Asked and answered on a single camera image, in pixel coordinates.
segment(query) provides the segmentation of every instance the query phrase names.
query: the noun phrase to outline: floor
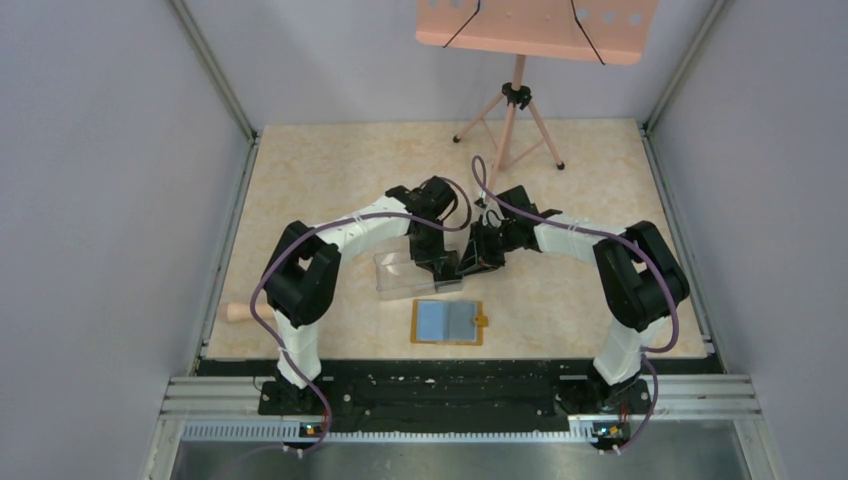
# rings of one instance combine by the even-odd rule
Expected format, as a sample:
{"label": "floor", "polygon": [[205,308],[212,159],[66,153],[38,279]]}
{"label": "floor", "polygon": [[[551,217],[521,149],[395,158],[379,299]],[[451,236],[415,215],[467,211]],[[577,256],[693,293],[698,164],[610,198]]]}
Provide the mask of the floor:
{"label": "floor", "polygon": [[173,480],[611,479],[746,480],[732,422],[655,422],[621,457],[585,444],[328,444],[298,460],[257,444],[182,443]]}
{"label": "floor", "polygon": [[[498,132],[500,124],[490,122]],[[268,127],[239,224],[221,304],[247,302],[286,225],[327,222],[367,206],[387,189],[414,187],[432,175],[450,177],[476,197],[471,157],[491,168],[495,147],[475,127],[459,144],[462,124],[381,123]],[[550,120],[566,169],[542,147],[498,177],[497,192],[521,184],[539,210],[556,208],[608,225],[649,220],[670,242],[656,186],[633,120]],[[539,139],[519,121],[516,155]],[[446,222],[458,225],[462,208]],[[464,248],[467,233],[447,241]],[[381,302],[373,256],[405,250],[404,239],[379,245],[340,271],[333,306],[320,321],[319,355],[337,359],[566,358],[594,356],[611,315],[594,267],[567,257],[516,251],[497,272],[469,277],[462,291],[438,298],[480,300],[489,317],[481,346],[410,343],[412,299]],[[665,354],[706,355],[689,300],[679,307],[680,341]],[[667,341],[670,328],[658,335]],[[276,358],[274,341],[252,320],[216,319],[207,358]]]}

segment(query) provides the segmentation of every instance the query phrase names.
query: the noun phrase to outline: blue pad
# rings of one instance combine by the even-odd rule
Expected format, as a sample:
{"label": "blue pad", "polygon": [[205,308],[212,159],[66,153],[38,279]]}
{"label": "blue pad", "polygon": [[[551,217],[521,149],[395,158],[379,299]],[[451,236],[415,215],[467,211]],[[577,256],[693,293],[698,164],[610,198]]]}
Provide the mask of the blue pad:
{"label": "blue pad", "polygon": [[477,302],[418,302],[415,339],[419,342],[476,342]]}

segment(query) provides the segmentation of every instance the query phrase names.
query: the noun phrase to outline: tripod leg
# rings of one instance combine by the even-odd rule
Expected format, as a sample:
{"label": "tripod leg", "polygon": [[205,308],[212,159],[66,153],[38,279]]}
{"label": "tripod leg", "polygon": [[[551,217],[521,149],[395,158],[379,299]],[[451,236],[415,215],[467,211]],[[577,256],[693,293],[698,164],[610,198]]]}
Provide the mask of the tripod leg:
{"label": "tripod leg", "polygon": [[501,134],[501,141],[498,143],[498,156],[495,157],[495,166],[492,168],[492,175],[489,177],[489,190],[494,191],[495,180],[498,178],[498,172],[501,169],[501,164],[504,159],[509,156],[509,141],[512,138],[512,127],[515,125],[516,105],[513,103],[506,110],[506,122],[504,122],[504,131]]}
{"label": "tripod leg", "polygon": [[493,108],[495,108],[498,105],[498,103],[500,103],[500,101],[503,100],[503,98],[504,98],[503,93],[498,92],[498,96],[493,98],[492,101],[489,102],[488,105],[486,105],[486,108],[484,108],[483,111],[480,112],[480,114],[477,115],[477,117],[474,118],[474,120],[471,120],[471,123],[466,125],[465,128],[463,128],[459,133],[457,133],[453,137],[453,143],[459,143],[459,141],[462,140],[462,137],[464,137],[465,134],[468,133],[469,130],[474,128],[474,125],[477,125],[477,122],[479,122],[480,120],[483,120],[483,117],[485,117],[486,114],[488,114]]}
{"label": "tripod leg", "polygon": [[542,121],[542,116],[539,115],[539,111],[536,110],[536,105],[531,100],[527,105],[530,107],[530,113],[533,114],[533,119],[536,120],[536,126],[539,127],[539,131],[542,132],[542,138],[545,139],[545,143],[548,144],[548,148],[551,150],[551,155],[554,156],[554,162],[559,170],[565,168],[565,164],[562,162],[562,158],[559,157],[559,152],[556,149],[556,145],[554,145],[553,140],[551,140],[551,136],[548,134],[548,129],[545,128],[545,122]]}

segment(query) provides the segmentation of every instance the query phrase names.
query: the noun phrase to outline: wall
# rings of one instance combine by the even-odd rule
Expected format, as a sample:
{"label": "wall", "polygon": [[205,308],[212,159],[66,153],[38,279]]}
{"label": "wall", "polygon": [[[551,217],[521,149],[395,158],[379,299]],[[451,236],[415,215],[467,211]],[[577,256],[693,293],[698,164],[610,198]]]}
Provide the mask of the wall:
{"label": "wall", "polygon": [[[509,55],[419,44],[415,0],[187,3],[254,125],[470,119],[512,78]],[[710,3],[662,0],[635,66],[528,59],[542,115],[646,119]]]}
{"label": "wall", "polygon": [[164,1],[0,5],[0,478],[138,478],[244,163]]}
{"label": "wall", "polygon": [[657,132],[723,357],[790,478],[843,478],[848,4],[736,2]]}

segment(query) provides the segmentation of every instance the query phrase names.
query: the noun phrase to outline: metal frame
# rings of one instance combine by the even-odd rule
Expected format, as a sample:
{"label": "metal frame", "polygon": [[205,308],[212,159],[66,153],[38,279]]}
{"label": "metal frame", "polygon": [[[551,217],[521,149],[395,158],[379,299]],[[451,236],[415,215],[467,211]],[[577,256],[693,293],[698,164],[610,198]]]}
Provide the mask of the metal frame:
{"label": "metal frame", "polygon": [[[235,233],[241,218],[244,200],[247,194],[247,186],[253,170],[259,147],[259,137],[256,130],[250,125],[249,119],[242,109],[231,85],[223,74],[212,50],[209,48],[203,34],[194,21],[184,0],[166,0],[172,8],[176,18],[187,36],[197,58],[206,71],[210,82],[215,87],[226,106],[229,114],[233,117],[239,129],[245,135],[250,145],[250,150],[245,161],[245,168],[241,180],[235,190],[233,209],[227,233],[222,241],[221,255],[217,265],[217,275],[210,286],[210,295],[204,316],[202,334],[197,350],[197,358],[194,359],[190,373],[194,373],[197,361],[204,353],[206,342],[211,334],[212,324],[220,299],[224,275],[229,264],[230,252],[235,240]],[[709,353],[713,353],[711,341],[713,330],[710,328],[710,315],[708,306],[703,302],[703,295],[697,281],[697,268],[695,268],[694,256],[691,254],[688,237],[679,221],[673,192],[663,181],[663,167],[658,160],[654,150],[651,134],[663,117],[667,106],[677,94],[680,85],[685,81],[687,73],[696,63],[699,54],[714,31],[715,24],[725,13],[730,0],[715,0],[709,12],[695,35],[684,55],[680,65],[672,75],[657,105],[651,112],[650,118],[641,129],[642,141],[646,155],[651,166],[654,180],[662,201],[666,217],[669,221],[673,241],[677,247],[678,256],[687,274],[692,279],[693,305],[695,307],[699,325],[704,334]],[[562,379],[585,378],[582,376],[561,376]],[[754,480],[785,478],[782,474],[782,464],[775,453],[771,438],[768,435],[766,425],[763,421],[759,402],[756,398],[751,381],[747,375],[660,375],[660,389],[657,411],[652,421],[706,421],[706,420],[730,420],[734,422],[739,436],[742,453],[748,465],[751,477]],[[259,416],[258,406],[262,395],[257,382],[270,380],[270,377],[175,377],[171,380],[163,401],[159,421],[155,430],[153,444],[148,458],[145,479],[169,479],[177,457],[177,451],[183,433],[188,428],[190,432],[197,432],[192,428],[205,422],[206,426],[233,426],[233,422],[245,421],[251,425],[281,425],[293,427],[301,422],[320,421],[317,416],[284,416],[267,417]],[[572,415],[569,421],[580,425],[580,422],[609,421],[614,420],[612,416],[605,415]],[[257,430],[239,430],[241,439],[250,440]],[[291,428],[279,430],[291,434]],[[422,441],[461,441],[456,435],[425,434]],[[220,438],[232,436],[219,435]],[[515,441],[512,437],[499,437],[498,441]],[[409,442],[415,441],[409,435],[351,435],[330,434],[330,441],[379,441],[379,442]],[[522,441],[528,442],[564,442],[573,441],[568,435],[547,434],[521,434]]]}

